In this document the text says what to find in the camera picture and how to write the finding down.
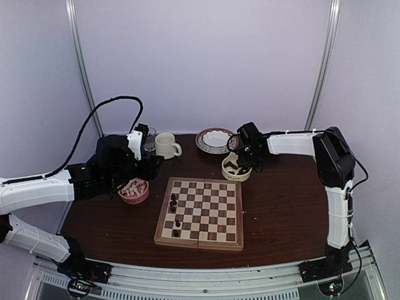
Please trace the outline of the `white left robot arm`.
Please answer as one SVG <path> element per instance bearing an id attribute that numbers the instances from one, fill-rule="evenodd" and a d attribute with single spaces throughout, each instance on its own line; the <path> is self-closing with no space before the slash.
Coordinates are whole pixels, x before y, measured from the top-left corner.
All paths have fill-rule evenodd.
<path id="1" fill-rule="evenodd" d="M 77 278 L 90 271 L 79 243 L 57 236 L 16 217 L 14 211 L 48 203 L 85 201 L 114 196 L 130 180 L 145 181 L 158 175 L 163 157 L 142 151 L 143 137 L 110 135 L 98 140 L 85 163 L 61 167 L 52 174 L 1 181 L 1 242 L 65 264 Z"/>

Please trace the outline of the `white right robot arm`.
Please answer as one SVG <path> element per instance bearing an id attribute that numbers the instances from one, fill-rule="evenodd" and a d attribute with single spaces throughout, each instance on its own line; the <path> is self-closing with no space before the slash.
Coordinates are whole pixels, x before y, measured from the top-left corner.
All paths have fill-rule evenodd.
<path id="1" fill-rule="evenodd" d="M 261 133 L 253 122 L 237 130 L 242 148 L 235 149 L 238 164 L 263 170 L 272 155 L 310 156 L 316 162 L 317 175 L 328 201 L 329 230 L 325 258 L 320 269 L 335 275 L 348 260 L 351 247 L 353 178 L 356 160 L 337 127 L 312 131 L 273 131 Z"/>

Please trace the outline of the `wooden chess board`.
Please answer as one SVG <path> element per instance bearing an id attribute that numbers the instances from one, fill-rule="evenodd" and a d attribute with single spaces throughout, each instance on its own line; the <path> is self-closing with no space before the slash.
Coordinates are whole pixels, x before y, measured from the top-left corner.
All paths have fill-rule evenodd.
<path id="1" fill-rule="evenodd" d="M 176 212 L 169 212 L 171 194 Z M 176 227 L 175 220 L 181 222 Z M 173 237 L 173 230 L 179 231 Z M 242 251 L 244 223 L 241 183 L 220 179 L 170 177 L 154 243 L 160 246 Z"/>

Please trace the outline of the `cream cat-ear bowl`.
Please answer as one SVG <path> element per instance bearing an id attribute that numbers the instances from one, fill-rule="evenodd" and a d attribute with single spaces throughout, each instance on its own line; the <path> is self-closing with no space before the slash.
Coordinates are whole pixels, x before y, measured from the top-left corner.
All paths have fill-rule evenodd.
<path id="1" fill-rule="evenodd" d="M 234 152 L 230 152 L 221 163 L 221 173 L 228 181 L 244 182 L 249 179 L 252 170 L 250 167 L 240 167 L 238 155 Z"/>

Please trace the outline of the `pink bowl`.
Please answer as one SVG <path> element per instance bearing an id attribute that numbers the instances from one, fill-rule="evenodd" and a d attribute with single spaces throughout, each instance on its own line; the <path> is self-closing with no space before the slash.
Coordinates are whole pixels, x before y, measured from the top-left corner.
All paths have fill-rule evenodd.
<path id="1" fill-rule="evenodd" d="M 149 183 L 143 179 L 134 178 L 122 187 L 118 194 L 127 204 L 140 204 L 149 197 Z"/>

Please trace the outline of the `white scalloped bowl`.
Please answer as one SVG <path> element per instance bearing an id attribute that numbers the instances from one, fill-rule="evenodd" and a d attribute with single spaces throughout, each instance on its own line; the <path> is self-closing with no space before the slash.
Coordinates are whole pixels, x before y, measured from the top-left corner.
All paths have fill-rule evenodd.
<path id="1" fill-rule="evenodd" d="M 203 134 L 201 139 L 204 144 L 210 147 L 221 148 L 226 146 L 229 138 L 230 134 L 226 131 L 212 130 L 207 131 L 205 134 Z"/>

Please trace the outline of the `clear drinking glass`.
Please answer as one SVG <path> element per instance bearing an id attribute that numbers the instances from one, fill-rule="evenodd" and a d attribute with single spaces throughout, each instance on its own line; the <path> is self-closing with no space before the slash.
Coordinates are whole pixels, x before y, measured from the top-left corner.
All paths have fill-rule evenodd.
<path id="1" fill-rule="evenodd" d="M 156 148 L 155 138 L 157 135 L 157 131 L 153 127 L 149 127 L 147 132 L 146 142 L 144 143 L 143 149 L 147 152 L 152 152 Z"/>

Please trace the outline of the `cream ribbed mug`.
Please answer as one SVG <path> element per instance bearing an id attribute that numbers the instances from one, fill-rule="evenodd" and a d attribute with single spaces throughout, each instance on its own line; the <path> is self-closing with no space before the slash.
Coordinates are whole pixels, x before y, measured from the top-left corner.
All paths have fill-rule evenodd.
<path id="1" fill-rule="evenodd" d="M 181 146 L 176 143 L 175 135 L 171 133 L 161 133 L 155 138 L 156 154 L 163 156 L 164 159 L 172 159 L 182 155 Z"/>

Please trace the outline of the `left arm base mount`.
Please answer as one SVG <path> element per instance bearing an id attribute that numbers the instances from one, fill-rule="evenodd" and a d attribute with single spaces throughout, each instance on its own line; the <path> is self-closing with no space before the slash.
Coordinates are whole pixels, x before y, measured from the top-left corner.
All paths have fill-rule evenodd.
<path id="1" fill-rule="evenodd" d="M 71 279 L 78 279 L 91 284 L 107 284 L 112 271 L 112 266 L 110 264 L 90 260 L 73 263 L 57 262 L 56 266 L 59 273 Z"/>

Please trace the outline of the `aluminium front rail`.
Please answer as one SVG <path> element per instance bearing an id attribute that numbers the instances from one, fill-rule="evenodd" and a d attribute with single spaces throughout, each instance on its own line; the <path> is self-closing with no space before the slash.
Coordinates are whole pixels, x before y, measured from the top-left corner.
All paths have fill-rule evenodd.
<path id="1" fill-rule="evenodd" d="M 365 244 L 350 252 L 353 270 L 339 277 L 305 282 L 301 261 L 261 267 L 227 269 L 168 269 L 111 264 L 109 281 L 82 299 L 389 299 L 372 249 Z M 68 293 L 70 278 L 58 273 L 47 259 L 37 257 L 22 299 L 76 299 Z M 328 281 L 343 279 L 339 297 L 322 292 Z"/>

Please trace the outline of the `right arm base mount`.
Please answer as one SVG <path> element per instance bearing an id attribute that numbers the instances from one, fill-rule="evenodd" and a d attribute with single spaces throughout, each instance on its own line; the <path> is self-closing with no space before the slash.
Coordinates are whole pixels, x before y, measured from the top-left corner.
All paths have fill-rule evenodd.
<path id="1" fill-rule="evenodd" d="M 345 262 L 342 266 L 329 267 L 324 258 L 315 261 L 304 261 L 299 264 L 298 268 L 303 283 L 339 276 L 353 270 L 350 262 Z"/>

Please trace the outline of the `left aluminium frame post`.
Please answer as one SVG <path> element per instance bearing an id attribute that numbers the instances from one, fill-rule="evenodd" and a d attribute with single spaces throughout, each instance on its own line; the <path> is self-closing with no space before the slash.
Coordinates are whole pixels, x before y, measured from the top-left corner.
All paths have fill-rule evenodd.
<path id="1" fill-rule="evenodd" d="M 91 112 L 95 108 L 94 98 L 89 83 L 88 72 L 84 60 L 84 53 L 81 44 L 81 38 L 79 34 L 78 19 L 76 16 L 76 5 L 73 0 L 65 0 L 67 20 L 72 36 L 72 43 L 74 46 L 74 52 L 76 55 L 77 67 L 79 71 L 79 77 L 81 80 L 81 86 L 84 93 L 86 104 Z"/>

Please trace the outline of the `aluminium frame post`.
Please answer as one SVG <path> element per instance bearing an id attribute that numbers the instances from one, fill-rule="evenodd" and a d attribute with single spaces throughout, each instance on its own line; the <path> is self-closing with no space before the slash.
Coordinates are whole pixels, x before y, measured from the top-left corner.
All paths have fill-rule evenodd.
<path id="1" fill-rule="evenodd" d="M 326 38 L 324 42 L 324 48 L 322 51 L 322 58 L 320 63 L 319 72 L 317 75 L 317 81 L 314 88 L 311 105 L 307 115 L 304 129 L 306 131 L 312 129 L 314 120 L 317 115 L 318 106 L 321 101 L 324 85 L 328 76 L 329 64 L 333 55 L 334 45 L 336 42 L 336 36 L 338 32 L 338 24 L 340 17 L 340 0 L 332 0 L 331 7 L 329 10 L 329 18 L 327 22 Z"/>
<path id="2" fill-rule="evenodd" d="M 76 55 L 77 67 L 79 71 L 79 77 L 81 80 L 81 86 L 84 93 L 86 104 L 91 112 L 95 108 L 94 98 L 89 83 L 88 72 L 84 60 L 84 53 L 81 44 L 81 38 L 79 34 L 78 19 L 76 16 L 76 5 L 73 0 L 65 0 L 67 20 L 72 36 L 72 43 L 74 46 L 74 52 Z"/>

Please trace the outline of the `right aluminium frame post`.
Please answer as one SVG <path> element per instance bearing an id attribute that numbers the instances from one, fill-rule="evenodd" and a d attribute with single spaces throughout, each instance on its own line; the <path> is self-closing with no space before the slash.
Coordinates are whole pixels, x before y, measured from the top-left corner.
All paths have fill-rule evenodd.
<path id="1" fill-rule="evenodd" d="M 321 101 L 324 85 L 328 76 L 329 64 L 333 55 L 334 45 L 336 42 L 336 36 L 338 32 L 338 24 L 340 17 L 340 0 L 332 0 L 331 7 L 329 10 L 329 18 L 327 22 L 326 38 L 324 42 L 324 48 L 322 51 L 322 58 L 320 63 L 319 72 L 317 75 L 317 81 L 314 88 L 311 105 L 307 115 L 304 129 L 306 131 L 312 129 L 314 120 L 317 115 L 318 106 Z"/>

